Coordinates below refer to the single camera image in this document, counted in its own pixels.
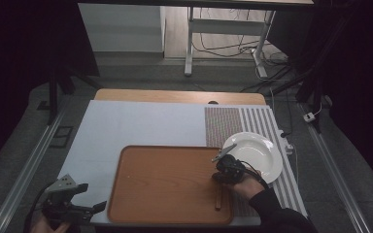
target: black sleeve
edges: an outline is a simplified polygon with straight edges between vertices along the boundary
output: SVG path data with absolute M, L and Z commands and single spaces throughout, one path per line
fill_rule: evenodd
M 282 209 L 273 188 L 259 192 L 250 200 L 261 218 L 263 232 L 316 233 L 314 225 L 301 213 Z

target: wall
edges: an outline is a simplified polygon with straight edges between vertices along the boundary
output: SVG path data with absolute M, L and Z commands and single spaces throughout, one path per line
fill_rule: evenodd
M 163 52 L 164 7 L 79 6 L 93 51 Z

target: power strip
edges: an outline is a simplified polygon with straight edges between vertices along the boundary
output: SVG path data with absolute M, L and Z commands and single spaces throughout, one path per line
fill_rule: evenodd
M 278 132 L 280 133 L 280 135 L 284 133 L 283 130 L 279 130 Z M 281 136 L 281 139 L 284 142 L 284 147 L 286 148 L 286 154 L 291 155 L 293 152 L 293 146 L 288 142 L 286 137 Z
M 311 122 L 314 119 L 315 119 L 315 116 L 313 115 L 313 113 L 309 113 L 309 114 L 304 115 L 304 120 L 307 121 L 307 122 Z

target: striped mat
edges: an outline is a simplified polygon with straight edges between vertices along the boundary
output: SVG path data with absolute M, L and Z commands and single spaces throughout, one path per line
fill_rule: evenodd
M 281 138 L 272 110 L 268 106 L 240 107 L 240 108 L 205 108 L 205 126 L 207 147 L 222 148 L 223 143 L 233 134 L 239 132 L 254 132 L 269 139 L 283 156 L 283 171 L 273 186 L 278 200 L 283 208 L 298 211 L 304 216 L 307 212 L 299 194 L 292 169 L 285 151 L 285 144 Z M 235 216 L 257 216 L 257 212 L 248 205 L 248 202 L 234 195 Z

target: aluminum rail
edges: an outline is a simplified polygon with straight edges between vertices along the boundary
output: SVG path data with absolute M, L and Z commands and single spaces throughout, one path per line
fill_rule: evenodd
M 298 104 L 298 108 L 302 115 L 307 114 L 301 104 Z M 368 223 L 366 222 L 366 219 L 359 205 L 357 204 L 355 197 L 348 188 L 347 183 L 345 182 L 341 171 L 339 170 L 331 152 L 329 151 L 322 134 L 319 134 L 312 124 L 308 124 L 308 130 L 310 131 L 311 137 L 313 138 L 314 143 L 320 153 L 326 171 L 331 177 L 341 201 L 345 205 L 346 211 L 350 216 L 351 222 L 356 229 L 356 232 L 371 232 Z
M 70 100 L 70 96 L 64 96 L 62 98 L 58 115 L 54 119 L 52 125 L 47 126 L 47 128 L 45 129 L 43 135 L 41 136 L 41 139 L 29 155 L 29 158 L 20 171 L 17 180 L 11 188 L 11 191 L 2 204 L 0 209 L 0 233 L 5 232 L 9 223 L 11 222 L 11 219 L 14 216 L 15 211 L 17 210 L 23 194 L 29 186 L 39 164 L 41 163 L 42 158 L 45 155 L 45 152 L 47 151 L 47 148 L 51 142 L 52 136 L 55 133 L 57 126 L 59 125 L 60 121 L 62 121 L 62 118 L 65 115 Z

